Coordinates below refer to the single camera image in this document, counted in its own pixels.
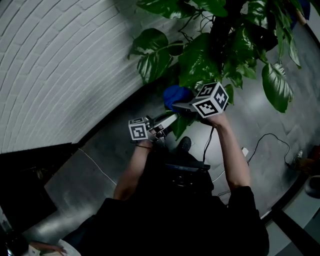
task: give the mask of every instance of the gray floor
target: gray floor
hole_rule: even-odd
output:
[[[266,99],[260,76],[261,63],[257,66],[258,79],[244,79],[243,90],[237,89],[234,93],[235,106],[229,106],[226,110],[240,146],[249,150],[247,158],[253,153],[258,139],[266,133],[274,133],[289,143],[291,150],[286,158],[289,163],[298,150],[307,152],[311,145],[320,142],[320,50],[299,25],[294,29],[294,37],[302,69],[298,70],[285,56],[283,65],[294,91],[294,99],[287,112],[278,113]],[[268,58],[270,61],[277,59],[276,48],[268,52]],[[104,199],[112,196],[114,183],[117,183],[134,150],[135,146],[130,144],[128,120],[145,115],[155,117],[163,112],[161,94],[153,88],[143,88],[122,104],[110,116],[106,126],[82,148],[112,181],[78,150],[45,187],[58,211],[26,231],[25,237],[52,243],[94,214]],[[202,158],[209,133],[210,127],[200,123],[193,124],[185,132],[193,142],[190,152],[198,160]],[[170,149],[177,143],[173,136],[168,137]],[[298,175],[286,168],[286,151],[285,144],[273,136],[267,136],[260,142],[250,162],[252,190],[261,216],[288,190]],[[214,180],[224,170],[216,133],[213,134],[206,159],[211,165],[210,175]],[[214,195],[228,190],[224,174],[214,185]],[[229,196],[221,196],[222,201],[227,203]]]

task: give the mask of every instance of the shoe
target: shoe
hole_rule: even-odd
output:
[[[183,137],[182,140],[180,140],[179,145],[176,148],[177,152],[189,152],[191,148],[191,139],[189,137]]]

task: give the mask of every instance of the white brick wall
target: white brick wall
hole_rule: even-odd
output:
[[[156,27],[172,42],[184,21],[135,3],[0,1],[0,153],[77,143],[142,86],[133,38]]]

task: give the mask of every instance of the blue object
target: blue object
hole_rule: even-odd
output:
[[[174,112],[177,111],[172,108],[173,103],[189,102],[193,97],[194,94],[189,88],[180,87],[179,85],[172,85],[163,92],[164,105]]]
[[[300,5],[303,10],[304,18],[306,20],[309,20],[310,18],[310,2],[308,0],[299,0]],[[290,18],[292,20],[292,23],[290,24],[291,29],[295,27],[297,24],[297,16],[296,13],[290,13]]]

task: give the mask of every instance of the white cable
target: white cable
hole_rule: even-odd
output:
[[[212,182],[215,182],[217,179],[219,179],[221,177],[222,174],[224,174],[225,170],[223,172],[221,172],[221,174],[218,176],[218,178],[214,179]]]
[[[99,165],[97,165],[97,163],[95,162],[95,160],[93,160],[90,156],[88,156],[87,153],[84,152],[81,148],[78,148],[78,150],[82,151],[88,158],[90,158],[90,159],[92,160],[92,162],[94,162],[94,164],[99,168],[100,172],[102,172],[105,176],[107,176],[108,179],[109,179],[110,181],[112,181],[112,183],[113,183],[114,185],[117,185],[117,183],[115,183],[108,175],[106,175],[106,174],[101,170],[101,168],[99,167]]]

